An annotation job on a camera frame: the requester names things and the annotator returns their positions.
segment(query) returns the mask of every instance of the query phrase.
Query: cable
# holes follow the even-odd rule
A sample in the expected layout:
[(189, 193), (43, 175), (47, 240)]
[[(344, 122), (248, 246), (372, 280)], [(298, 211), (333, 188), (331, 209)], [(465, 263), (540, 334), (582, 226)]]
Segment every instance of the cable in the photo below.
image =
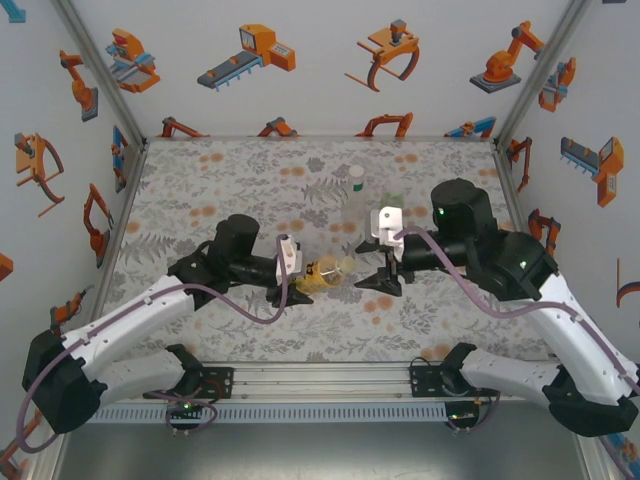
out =
[(431, 247), (431, 249), (434, 251), (444, 267), (449, 271), (449, 274), (458, 283), (458, 285), (460, 285), (460, 288), (462, 288), (467, 297), (469, 297), (469, 299), (476, 305), (476, 307), (478, 307), (487, 315), (499, 319), (510, 319), (525, 315), (530, 312), (534, 312), (536, 310), (541, 310), (543, 308), (556, 308), (568, 313), (571, 319), (582, 326), (587, 334), (589, 334), (593, 341), (596, 342), (596, 344), (600, 347), (607, 358), (611, 361), (614, 368), (618, 371), (620, 378), (623, 379), (637, 395), (640, 395), (640, 386), (638, 386), (636, 382), (629, 377), (626, 368), (624, 367), (624, 365), (622, 365), (622, 362), (618, 360), (616, 354), (611, 351), (611, 348), (609, 347), (609, 345), (607, 345), (607, 342), (602, 339), (598, 332), (596, 332), (596, 330), (588, 322), (586, 322), (582, 315), (580, 315), (580, 313), (578, 313), (576, 310), (563, 303), (547, 301), (536, 302), (532, 305), (527, 305), (526, 307), (522, 307), (511, 312), (499, 312), (497, 310), (494, 310), (489, 305), (484, 303), (480, 296), (473, 290), (473, 288), (471, 288), (471, 286), (464, 281), (460, 272), (458, 272), (456, 267), (453, 265), (453, 262), (449, 260), (449, 257), (447, 257), (447, 254), (444, 252), (444, 250), (440, 247), (440, 245), (438, 245), (438, 243), (426, 230), (416, 226), (407, 227), (396, 234), (393, 238), (395, 240), (399, 240), (410, 233), (416, 233), (420, 235), (420, 237), (422, 237), (427, 245), (429, 245), (429, 247)]
[(487, 410), (487, 413), (485, 414), (485, 416), (482, 417), (482, 420), (476, 423), (473, 427), (460, 428), (455, 423), (453, 423), (453, 421), (450, 418), (447, 418), (447, 425), (454, 431), (454, 433), (458, 433), (462, 430), (465, 430), (467, 434), (470, 435), (473, 432), (477, 432), (482, 428), (483, 425), (487, 424), (487, 422), (491, 419), (491, 417), (493, 417), (493, 415), (495, 415), (496, 410), (498, 409), (498, 405), (500, 405), (500, 395), (501, 395), (500, 392), (498, 392), (498, 394), (496, 395), (496, 399), (492, 401), (491, 404), (489, 405), (489, 409)]
[(431, 362), (429, 360), (427, 360), (424, 357), (418, 356), (418, 357), (414, 358), (413, 360), (411, 360), (411, 362), (409, 363), (409, 369), (413, 368), (413, 362), (415, 362), (416, 360), (422, 360), (424, 363), (426, 363), (427, 365), (431, 366)]
[(622, 460), (620, 460), (620, 457), (618, 457), (618, 454), (613, 449), (613, 447), (609, 445), (609, 442), (607, 442), (603, 437), (598, 437), (598, 440), (600, 440), (600, 443), (609, 454), (609, 458), (611, 458), (611, 461), (615, 464), (616, 467), (618, 467), (618, 470), (620, 470), (620, 473), (622, 473), (624, 478), (626, 480), (634, 480), (636, 477), (634, 477), (631, 472), (629, 472), (624, 463), (622, 463)]
[[(216, 419), (218, 418), (218, 409), (209, 402), (203, 402), (202, 400), (196, 400), (192, 398), (176, 397), (174, 395), (167, 395), (166, 393), (160, 393), (160, 392), (149, 392), (148, 395), (159, 398), (161, 400), (169, 400), (172, 402), (180, 402), (180, 403), (190, 403), (192, 405), (198, 405), (199, 407), (208, 408), (209, 410), (211, 410), (211, 418), (206, 422), (201, 423), (200, 425), (198, 425), (193, 429), (185, 430), (186, 436), (201, 432), (202, 430), (207, 428), (209, 425), (211, 425), (213, 422), (215, 422)], [(175, 434), (175, 428), (173, 425), (171, 425), (171, 413), (172, 413), (171, 410), (167, 410), (167, 413), (164, 416), (164, 423), (170, 430), (173, 430)]]
[[(241, 315), (244, 315), (252, 322), (258, 323), (260, 325), (270, 325), (282, 316), (285, 306), (287, 304), (287, 292), (288, 292), (289, 282), (287, 278), (287, 269), (286, 269), (286, 264), (284, 259), (285, 257), (284, 249), (282, 248), (282, 240), (285, 240), (286, 238), (288, 238), (287, 235), (278, 235), (276, 237), (276, 251), (277, 251), (278, 264), (280, 265), (280, 271), (282, 272), (282, 295), (280, 297), (280, 306), (278, 307), (278, 310), (276, 311), (275, 315), (268, 320), (261, 319), (256, 317), (255, 315), (250, 314), (249, 312), (243, 310), (242, 307), (238, 306), (237, 304), (235, 304), (234, 302), (226, 298), (220, 292), (217, 292), (212, 288), (207, 287), (206, 285), (199, 285), (197, 283), (187, 283), (183, 285), (174, 285), (172, 287), (167, 287), (149, 295), (148, 298), (150, 298), (151, 300), (157, 300), (169, 293), (173, 293), (178, 290), (183, 290), (183, 291), (200, 290), (202, 292), (208, 293), (209, 295), (221, 300), (226, 305), (230, 306)], [(115, 322), (121, 320), (122, 318), (126, 317), (132, 312), (135, 312), (136, 310), (138, 310), (139, 308), (142, 308), (145, 305), (146, 303), (144, 300), (140, 300), (139, 302), (134, 303), (133, 305), (130, 305), (129, 307), (125, 308), (121, 312), (111, 317), (109, 320), (103, 322), (102, 324), (95, 327), (93, 330), (89, 331), (89, 333), (87, 334), (88, 339), (91, 340), (91, 338), (97, 336), (105, 328), (109, 327), (110, 325), (113, 325)], [(62, 362), (62, 360), (64, 360), (67, 356), (71, 355), (71, 353), (73, 353), (75, 350), (80, 348), (80, 346), (82, 345), (84, 345), (84, 340), (80, 339), (74, 342), (69, 347), (67, 347), (62, 352), (60, 352), (49, 364), (47, 364), (47, 366), (45, 366), (42, 369), (42, 371), (38, 374), (36, 379), (33, 381), (31, 386), (27, 390), (27, 394), (24, 397), (22, 404), (20, 405), (20, 409), (18, 411), (18, 419), (16, 422), (16, 442), (25, 453), (33, 454), (33, 453), (41, 452), (42, 450), (47, 448), (49, 445), (51, 445), (58, 438), (58, 434), (54, 434), (51, 436), (51, 438), (46, 440), (42, 445), (39, 445), (38, 447), (30, 446), (27, 443), (26, 437), (24, 436), (24, 422), (27, 416), (27, 410), (29, 408), (29, 404), (33, 400), (33, 396), (35, 395), (36, 390), (40, 387), (40, 385), (42, 384), (44, 379), (47, 377), (47, 375), (49, 375), (49, 373), (51, 373), (51, 371), (54, 368), (56, 368), (58, 364)]]

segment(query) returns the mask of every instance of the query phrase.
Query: metal frame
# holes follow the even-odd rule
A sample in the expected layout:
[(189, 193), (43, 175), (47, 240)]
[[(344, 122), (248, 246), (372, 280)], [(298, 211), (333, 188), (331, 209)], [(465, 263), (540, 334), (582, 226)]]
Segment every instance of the metal frame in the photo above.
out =
[(91, 315), (87, 318), (86, 323), (96, 320), (102, 316), (102, 309), (104, 308), (104, 302), (107, 298), (107, 291), (109, 290), (109, 283), (111, 282), (111, 276), (113, 270), (116, 267), (116, 261), (118, 260), (118, 252), (120, 250), (120, 244), (124, 237), (124, 232), (127, 227), (127, 220), (131, 214), (131, 207), (133, 201), (136, 198), (138, 191), (138, 183), (140, 182), (140, 176), (142, 175), (142, 169), (144, 168), (144, 162), (147, 159), (148, 145), (144, 147), (141, 152), (136, 152), (134, 158), (131, 160), (131, 170), (129, 178), (127, 178), (126, 198), (122, 212), (120, 212), (120, 218), (116, 224), (116, 228), (111, 233), (111, 239), (109, 245), (107, 245), (107, 251), (105, 252), (105, 262), (102, 278), (100, 279), (100, 285), (98, 285), (96, 300), (93, 303)]
[[(92, 70), (96, 82), (103, 94), (115, 109), (123, 129), (137, 150), (140, 152), (132, 164), (132, 174), (129, 178), (127, 198), (123, 212), (114, 232), (111, 245), (107, 251), (104, 276), (98, 289), (96, 302), (91, 319), (100, 316), (109, 281), (115, 268), (120, 242), (124, 235), (126, 220), (131, 211), (138, 182), (142, 173), (146, 149), (143, 150), (145, 138), (138, 124), (124, 102), (120, 90), (109, 75), (109, 70), (103, 62), (93, 40), (81, 18), (75, 10), (72, 0), (51, 0), (56, 11), (77, 44), (85, 64)], [(516, 100), (511, 112), (507, 116), (504, 127), (497, 138), (494, 147), (494, 158), (499, 172), (500, 182), (513, 223), (516, 229), (526, 229), (525, 218), (520, 209), (515, 193), (515, 185), (506, 158), (506, 147), (509, 145), (516, 129), (524, 119), (528, 109), (535, 104), (535, 98), (544, 85), (549, 72), (558, 61), (562, 50), (567, 45), (571, 35), (577, 28), (588, 7), (593, 0), (570, 0), (556, 28), (554, 29), (543, 53), (538, 60), (532, 74), (529, 76), (522, 94)], [(305, 140), (323, 140), (329, 137), (307, 137)], [(402, 141), (392, 137), (364, 138), (362, 141)], [(281, 139), (264, 139), (264, 141), (282, 141)], [(442, 137), (412, 138), (410, 141), (478, 141), (477, 139), (444, 139)], [(233, 397), (228, 402), (238, 405), (282, 404), (282, 403), (352, 403), (360, 404), (364, 401), (380, 404), (415, 402), (440, 402), (440, 399), (413, 399), (411, 397), (409, 376), (406, 363), (268, 363), (268, 364), (231, 364), (236, 368)], [(152, 404), (147, 400), (140, 403)], [(577, 439), (577, 448), (584, 458), (583, 468), (589, 478), (617, 478), (615, 468), (603, 455), (602, 449), (592, 439)], [(66, 441), (56, 442), (32, 460), (33, 467), (27, 478), (54, 478), (56, 463), (64, 454)]]

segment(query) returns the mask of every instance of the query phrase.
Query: metal floor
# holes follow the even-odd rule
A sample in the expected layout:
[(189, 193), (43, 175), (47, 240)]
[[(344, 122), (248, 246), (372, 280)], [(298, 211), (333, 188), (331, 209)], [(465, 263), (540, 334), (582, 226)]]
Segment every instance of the metal floor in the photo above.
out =
[(454, 437), (440, 423), (217, 425), (191, 438), (161, 426), (85, 425), (62, 480), (574, 480), (577, 442), (545, 410), (504, 402)]

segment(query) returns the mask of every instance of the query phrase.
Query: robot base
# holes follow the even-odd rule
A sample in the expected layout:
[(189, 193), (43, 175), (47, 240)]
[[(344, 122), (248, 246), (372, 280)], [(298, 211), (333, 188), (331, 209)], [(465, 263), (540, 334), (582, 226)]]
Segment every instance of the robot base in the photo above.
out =
[(82, 110), (82, 121), (88, 122), (92, 118), (96, 118), (98, 116), (98, 89), (96, 87), (91, 89), (91, 93), (93, 95), (93, 105), (89, 110)]
[(511, 75), (511, 78), (509, 80), (505, 80), (504, 82), (499, 82), (499, 83), (487, 82), (484, 79), (484, 73), (479, 73), (478, 75), (471, 77), (469, 79), (469, 81), (473, 83), (476, 87), (478, 87), (480, 90), (487, 93), (493, 93), (493, 92), (497, 92), (498, 90), (503, 90), (507, 87), (510, 87), (511, 85), (520, 83), (520, 80), (522, 79), (519, 76), (517, 76), (515, 73)]

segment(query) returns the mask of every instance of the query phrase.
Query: bottle cap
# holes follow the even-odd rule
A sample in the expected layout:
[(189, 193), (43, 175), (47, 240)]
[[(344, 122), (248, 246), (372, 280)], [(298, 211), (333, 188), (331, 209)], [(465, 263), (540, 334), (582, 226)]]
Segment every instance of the bottle cap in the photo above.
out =
[(364, 184), (364, 168), (360, 165), (353, 165), (349, 168), (349, 179), (353, 185), (353, 190), (362, 190)]
[(355, 271), (356, 261), (353, 259), (353, 257), (344, 257), (342, 260), (340, 260), (338, 268), (340, 268), (340, 271), (342, 273), (348, 275), (349, 273)]

